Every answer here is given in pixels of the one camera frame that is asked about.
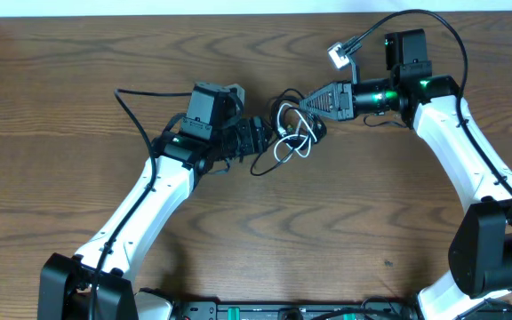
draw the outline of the green tape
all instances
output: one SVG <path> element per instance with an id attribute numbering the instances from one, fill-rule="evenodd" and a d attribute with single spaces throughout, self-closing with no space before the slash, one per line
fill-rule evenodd
<path id="1" fill-rule="evenodd" d="M 228 308 L 228 320 L 240 320 L 240 308 Z"/>

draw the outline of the wood grain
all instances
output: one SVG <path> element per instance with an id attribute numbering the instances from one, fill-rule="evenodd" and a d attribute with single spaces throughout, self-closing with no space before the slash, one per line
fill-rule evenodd
<path id="1" fill-rule="evenodd" d="M 467 99 L 512 169 L 512 13 L 448 13 L 469 56 Z M 325 49 L 382 14 L 0 19 L 0 318 L 33 318 L 53 252 L 72 254 L 138 178 L 146 149 L 117 87 L 189 91 L 238 83 L 247 113 L 286 87 L 313 90 L 336 72 Z M 424 28 L 435 73 L 460 55 L 436 22 L 390 21 L 358 53 L 384 77 L 385 32 Z M 154 136 L 186 99 L 128 97 Z M 264 176 L 249 161 L 205 177 L 173 214 L 137 280 L 222 300 L 405 296 L 448 269 L 462 219 L 457 195 L 413 132 L 328 123 L 310 158 Z M 265 156 L 259 168 L 272 164 Z"/>

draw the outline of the white background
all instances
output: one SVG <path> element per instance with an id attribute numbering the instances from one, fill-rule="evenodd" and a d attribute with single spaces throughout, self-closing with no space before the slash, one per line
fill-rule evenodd
<path id="1" fill-rule="evenodd" d="M 512 0 L 0 0 L 0 17 L 512 11 Z"/>

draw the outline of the white cable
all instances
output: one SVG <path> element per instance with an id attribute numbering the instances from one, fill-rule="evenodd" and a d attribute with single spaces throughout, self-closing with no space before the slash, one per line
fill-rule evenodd
<path id="1" fill-rule="evenodd" d="M 282 104 L 282 106 L 280 106 L 280 109 L 278 110 L 277 112 L 277 116 L 276 116 L 276 123 L 277 123 L 277 128 L 278 128 L 278 131 L 283 134 L 283 133 L 286 133 L 285 129 L 282 128 L 282 125 L 280 125 L 280 114 L 282 113 L 282 110 L 284 109 L 284 107 L 290 107 L 292 108 L 292 105 L 285 102 Z M 300 120 L 298 122 L 298 126 L 295 130 L 295 133 L 294 134 L 290 134 L 290 135 L 286 135 L 284 136 L 282 139 L 280 139 L 276 145 L 274 146 L 274 157 L 276 158 L 277 162 L 282 162 L 282 159 L 280 159 L 280 157 L 277 155 L 277 147 L 283 142 L 285 143 L 286 140 L 289 140 L 291 138 L 299 138 L 299 137 L 302 137 L 302 135 L 300 134 L 300 129 L 301 129 L 301 124 L 304 123 L 304 125 L 307 127 L 308 129 L 308 135 L 307 135 L 307 138 L 304 139 L 304 141 L 301 142 L 301 144 L 296 147 L 296 148 L 293 148 L 292 146 L 290 146 L 289 144 L 285 143 L 286 146 L 288 146 L 288 148 L 290 149 L 295 149 L 295 151 L 298 153 L 298 155 L 300 155 L 301 157 L 305 158 L 305 157 L 308 157 L 309 154 L 311 153 L 311 145 L 312 145 L 312 141 L 310 139 L 310 136 L 313 137 L 314 141 L 317 142 L 317 137 L 316 135 L 313 133 L 313 130 L 311 129 L 311 126 L 309 126 L 308 124 L 308 120 L 296 109 L 293 109 L 293 111 L 295 111 L 298 116 L 300 117 Z M 301 148 L 303 148 L 303 146 L 306 144 L 306 140 L 308 141 L 308 150 L 306 152 L 306 154 L 302 154 L 300 152 Z M 288 160 L 290 160 L 292 158 L 292 154 L 289 155 L 287 158 L 285 158 L 284 160 L 284 163 L 288 162 Z"/>

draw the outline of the wooden table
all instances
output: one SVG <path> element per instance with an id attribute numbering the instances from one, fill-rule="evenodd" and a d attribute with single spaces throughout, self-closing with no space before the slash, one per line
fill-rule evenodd
<path id="1" fill-rule="evenodd" d="M 0 19 L 0 318 L 36 314 L 53 252 L 73 254 L 131 189 L 147 152 L 117 87 L 190 91 L 238 83 L 247 113 L 335 71 L 326 49 L 384 15 Z M 467 99 L 512 169 L 512 13 L 447 13 L 468 48 Z M 383 35 L 424 28 L 435 74 L 460 80 L 459 49 L 427 17 L 390 21 L 358 53 L 363 79 L 388 76 Z M 128 97 L 155 136 L 188 100 Z M 308 159 L 261 178 L 250 161 L 204 177 L 150 250 L 136 289 L 222 300 L 403 297 L 447 269 L 458 197 L 414 132 L 327 122 Z M 270 154 L 260 169 L 272 164 Z"/>

